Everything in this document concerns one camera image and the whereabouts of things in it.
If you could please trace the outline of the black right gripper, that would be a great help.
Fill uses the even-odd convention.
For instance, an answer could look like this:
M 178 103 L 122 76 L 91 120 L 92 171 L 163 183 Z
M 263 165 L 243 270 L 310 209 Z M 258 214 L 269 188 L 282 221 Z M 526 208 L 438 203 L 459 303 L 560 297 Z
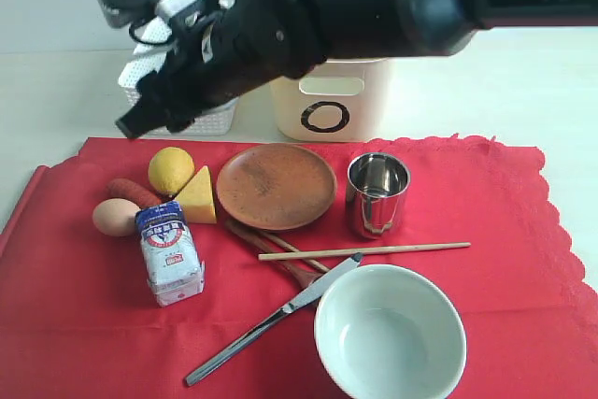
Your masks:
M 161 68 L 136 84 L 139 100 L 115 125 L 128 139 L 165 127 L 178 133 L 206 111 L 255 88 L 255 1 L 235 0 L 175 32 Z

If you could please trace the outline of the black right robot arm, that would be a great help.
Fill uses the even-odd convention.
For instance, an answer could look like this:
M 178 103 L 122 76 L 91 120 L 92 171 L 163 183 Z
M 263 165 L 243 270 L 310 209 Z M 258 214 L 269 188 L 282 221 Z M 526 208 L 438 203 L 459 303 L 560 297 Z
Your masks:
M 136 139 L 176 134 L 276 78 L 298 79 L 330 59 L 438 57 L 481 30 L 590 26 L 597 0 L 98 0 L 107 22 L 135 33 L 154 19 L 170 35 L 161 67 L 116 120 Z

